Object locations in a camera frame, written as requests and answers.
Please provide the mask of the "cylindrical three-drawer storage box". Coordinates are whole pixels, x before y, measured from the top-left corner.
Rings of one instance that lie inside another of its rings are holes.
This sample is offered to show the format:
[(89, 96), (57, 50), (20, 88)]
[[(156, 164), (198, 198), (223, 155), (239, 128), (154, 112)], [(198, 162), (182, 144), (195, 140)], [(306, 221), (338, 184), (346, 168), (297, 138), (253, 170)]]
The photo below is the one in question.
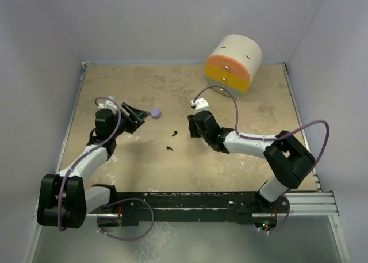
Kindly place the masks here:
[(205, 80), (225, 96), (241, 97), (250, 88), (262, 59), (262, 50), (255, 41), (238, 34), (227, 35), (204, 64)]

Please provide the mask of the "purple round earbud charging case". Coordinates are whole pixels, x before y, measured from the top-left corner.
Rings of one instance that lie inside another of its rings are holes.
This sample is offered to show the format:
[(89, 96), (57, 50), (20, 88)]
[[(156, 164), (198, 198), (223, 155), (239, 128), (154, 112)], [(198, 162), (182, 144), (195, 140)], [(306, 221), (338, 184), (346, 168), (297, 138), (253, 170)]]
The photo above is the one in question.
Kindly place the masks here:
[(155, 109), (151, 110), (151, 117), (153, 119), (158, 119), (161, 115), (162, 115), (162, 113), (161, 113), (160, 109), (155, 108)]

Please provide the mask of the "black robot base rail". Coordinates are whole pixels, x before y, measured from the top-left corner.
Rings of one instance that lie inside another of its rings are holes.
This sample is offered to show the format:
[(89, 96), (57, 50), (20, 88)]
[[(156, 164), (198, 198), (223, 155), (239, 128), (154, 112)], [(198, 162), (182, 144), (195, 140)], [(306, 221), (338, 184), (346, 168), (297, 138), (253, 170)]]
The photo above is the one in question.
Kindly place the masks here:
[(241, 225), (263, 223), (289, 212), (286, 197), (269, 203), (256, 191), (248, 192), (118, 192), (113, 201), (121, 205), (100, 206), (98, 217), (118, 217), (122, 226), (138, 222), (234, 222)]

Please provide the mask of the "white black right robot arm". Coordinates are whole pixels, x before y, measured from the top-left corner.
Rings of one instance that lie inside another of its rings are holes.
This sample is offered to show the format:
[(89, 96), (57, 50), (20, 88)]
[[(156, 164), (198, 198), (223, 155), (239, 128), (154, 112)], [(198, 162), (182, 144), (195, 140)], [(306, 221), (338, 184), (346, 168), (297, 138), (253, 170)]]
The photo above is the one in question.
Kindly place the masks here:
[(220, 127), (207, 110), (187, 116), (192, 138), (203, 138), (212, 150), (220, 153), (246, 154), (267, 161), (273, 175), (261, 186), (256, 207), (269, 212), (276, 199), (297, 189), (315, 164), (314, 156), (293, 135), (282, 140), (265, 142), (260, 136), (240, 137), (234, 129)]

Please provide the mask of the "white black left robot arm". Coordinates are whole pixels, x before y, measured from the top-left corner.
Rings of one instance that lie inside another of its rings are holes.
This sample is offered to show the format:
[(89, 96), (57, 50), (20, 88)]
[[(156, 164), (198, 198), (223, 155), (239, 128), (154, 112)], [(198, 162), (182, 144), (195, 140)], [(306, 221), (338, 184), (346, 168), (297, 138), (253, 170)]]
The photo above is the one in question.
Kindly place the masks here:
[(37, 222), (41, 226), (80, 228), (88, 213), (102, 208), (113, 212), (118, 207), (113, 185), (97, 184), (85, 190), (85, 182), (113, 155), (118, 136), (133, 134), (144, 124), (149, 112), (126, 103), (109, 100), (99, 104), (94, 128), (82, 154), (65, 169), (47, 174), (41, 180)]

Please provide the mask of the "aluminium table frame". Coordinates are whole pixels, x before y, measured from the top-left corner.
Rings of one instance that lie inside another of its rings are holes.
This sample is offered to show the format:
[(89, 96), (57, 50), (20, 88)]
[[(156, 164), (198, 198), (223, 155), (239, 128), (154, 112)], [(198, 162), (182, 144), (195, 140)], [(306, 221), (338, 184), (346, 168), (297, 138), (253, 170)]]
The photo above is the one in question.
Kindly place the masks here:
[(100, 157), (67, 185), (74, 215), (59, 232), (45, 224), (34, 262), (340, 262), (334, 237), (338, 215), (332, 193), (306, 178), (307, 191), (275, 202), (258, 190), (278, 167), (304, 167), (303, 135), (254, 150), (228, 144), (227, 153), (192, 138), (190, 101), (210, 102), (218, 124), (234, 137), (233, 102), (206, 88), (199, 64), (94, 65), (85, 68), (59, 168), (71, 164), (93, 134), (99, 96), (134, 108), (158, 107), (133, 135), (122, 134), (114, 153)]

